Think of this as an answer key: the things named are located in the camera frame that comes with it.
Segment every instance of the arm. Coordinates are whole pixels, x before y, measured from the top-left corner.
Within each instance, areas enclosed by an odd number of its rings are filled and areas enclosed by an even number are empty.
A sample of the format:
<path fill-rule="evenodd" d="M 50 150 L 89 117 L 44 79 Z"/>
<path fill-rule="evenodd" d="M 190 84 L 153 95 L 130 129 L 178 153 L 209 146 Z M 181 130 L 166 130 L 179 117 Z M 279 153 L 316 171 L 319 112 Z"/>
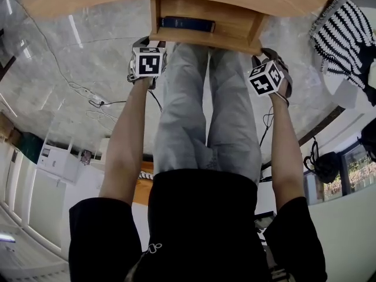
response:
<path fill-rule="evenodd" d="M 283 83 L 279 93 L 285 95 L 287 82 Z M 304 196 L 303 158 L 286 102 L 275 94 L 270 95 L 270 98 L 274 112 L 271 176 L 279 211 L 290 200 Z"/>
<path fill-rule="evenodd" d="M 132 205 L 143 154 L 146 94 L 150 79 L 135 83 L 107 148 L 105 179 L 99 197 Z"/>

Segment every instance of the floor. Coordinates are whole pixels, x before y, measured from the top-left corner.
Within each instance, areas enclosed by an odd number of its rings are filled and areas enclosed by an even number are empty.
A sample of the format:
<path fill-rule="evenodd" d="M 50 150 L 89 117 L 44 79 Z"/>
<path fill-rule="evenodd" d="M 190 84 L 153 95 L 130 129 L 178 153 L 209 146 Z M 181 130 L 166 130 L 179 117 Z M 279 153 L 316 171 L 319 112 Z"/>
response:
<path fill-rule="evenodd" d="M 74 137 L 75 146 L 95 152 L 100 139 L 110 136 L 124 104 L 100 110 L 88 100 L 93 95 L 108 102 L 127 99 L 132 88 L 126 81 L 131 47 L 151 31 L 149 6 L 149 0 L 118 1 L 46 20 L 31 18 L 20 0 L 0 0 L 0 28 L 5 31 L 0 61 L 18 56 L 0 83 L 0 110 L 22 131 L 43 139 L 50 132 L 49 138 L 62 143 Z M 271 18 L 261 35 L 263 46 L 277 50 L 290 67 L 294 80 L 290 114 L 298 138 L 336 107 L 312 66 L 308 30 L 319 13 Z M 251 69 L 250 58 L 241 54 L 245 75 Z M 164 76 L 159 78 L 154 91 L 162 106 L 164 81 Z M 261 139 L 263 116 L 271 103 L 252 89 L 250 96 Z M 203 110 L 208 127 L 211 103 L 206 83 Z M 145 153 L 152 153 L 159 117 L 156 101 L 148 94 Z M 271 131 L 261 148 L 264 162 L 270 159 L 270 149 Z"/>

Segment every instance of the backpack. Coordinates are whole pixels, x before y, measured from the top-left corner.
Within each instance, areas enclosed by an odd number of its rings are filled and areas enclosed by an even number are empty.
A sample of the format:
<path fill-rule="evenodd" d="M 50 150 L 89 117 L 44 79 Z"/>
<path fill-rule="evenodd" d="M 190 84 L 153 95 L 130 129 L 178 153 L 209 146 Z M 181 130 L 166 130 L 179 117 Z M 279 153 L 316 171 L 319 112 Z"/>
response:
<path fill-rule="evenodd" d="M 318 176 L 319 180 L 325 184 L 332 183 L 340 172 L 340 160 L 335 152 L 326 153 L 322 156 L 318 154 L 318 143 L 316 138 L 313 137 L 314 142 L 312 145 L 311 156 L 304 158 L 304 166 L 309 172 Z M 311 162 L 314 169 L 310 169 L 307 165 L 307 160 Z"/>
<path fill-rule="evenodd" d="M 371 160 L 376 162 L 376 119 L 363 128 L 362 136 L 358 140 L 367 151 Z"/>

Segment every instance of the cabinet door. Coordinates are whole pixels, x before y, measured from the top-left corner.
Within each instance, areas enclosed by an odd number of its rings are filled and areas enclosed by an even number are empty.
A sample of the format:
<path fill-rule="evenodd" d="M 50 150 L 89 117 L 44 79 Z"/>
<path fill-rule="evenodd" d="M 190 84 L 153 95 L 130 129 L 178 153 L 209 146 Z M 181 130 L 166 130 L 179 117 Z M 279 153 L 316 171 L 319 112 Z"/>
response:
<path fill-rule="evenodd" d="M 66 152 L 51 149 L 48 155 L 48 161 L 45 170 L 59 176 L 63 175 L 66 158 Z"/>

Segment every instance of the cabinet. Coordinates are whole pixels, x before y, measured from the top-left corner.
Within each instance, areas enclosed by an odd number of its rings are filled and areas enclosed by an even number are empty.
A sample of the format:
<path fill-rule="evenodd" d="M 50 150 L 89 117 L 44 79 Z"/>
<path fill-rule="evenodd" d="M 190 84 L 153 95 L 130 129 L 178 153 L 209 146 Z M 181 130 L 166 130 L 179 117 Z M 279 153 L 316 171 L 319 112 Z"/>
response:
<path fill-rule="evenodd" d="M 38 168 L 62 182 L 75 184 L 79 166 L 78 157 L 70 149 L 44 144 L 38 160 Z"/>

